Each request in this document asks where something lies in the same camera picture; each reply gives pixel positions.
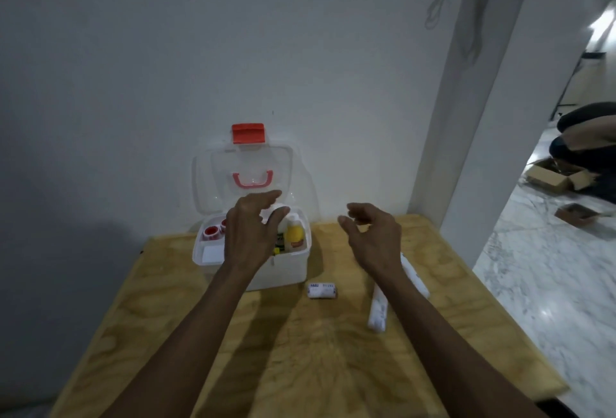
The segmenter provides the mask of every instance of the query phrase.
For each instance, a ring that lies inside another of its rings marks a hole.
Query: wooden table
[[[473,347],[530,398],[566,383],[431,223],[398,219],[402,251],[430,301]],[[366,328],[373,282],[337,224],[312,226],[309,280],[334,282],[335,300],[303,285],[249,292],[231,320],[194,416],[447,416],[395,315]],[[201,297],[194,234],[157,237],[119,290],[60,394],[53,418],[98,417]]]

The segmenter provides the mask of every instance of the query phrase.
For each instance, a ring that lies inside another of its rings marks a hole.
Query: forearm
[[[377,280],[452,417],[544,418],[471,347],[409,280]]]
[[[201,300],[102,418],[190,416],[251,278],[223,264]]]

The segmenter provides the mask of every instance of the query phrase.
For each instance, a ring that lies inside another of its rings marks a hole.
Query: white marble floor
[[[529,163],[548,156],[544,132]],[[571,387],[561,397],[580,418],[616,416],[616,218],[575,228],[554,216],[568,202],[599,212],[616,205],[551,196],[523,177],[474,272]]]

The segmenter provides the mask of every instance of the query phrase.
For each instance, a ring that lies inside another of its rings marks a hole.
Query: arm
[[[372,204],[349,204],[338,218],[349,244],[392,305],[450,416],[546,418],[462,338],[408,280],[400,264],[400,225]],[[370,223],[361,233],[357,224]]]
[[[228,212],[225,261],[204,296],[101,418],[190,416],[240,297],[273,252],[289,209],[276,209],[266,225],[259,212],[278,196],[251,194]]]

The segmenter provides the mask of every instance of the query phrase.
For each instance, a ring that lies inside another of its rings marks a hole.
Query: cardboard box
[[[586,168],[551,157],[533,163],[526,172],[526,179],[557,194],[570,188],[584,189],[594,182],[593,175]]]
[[[604,214],[595,212],[580,204],[566,204],[559,207],[554,215],[570,225],[582,227],[590,225]]]

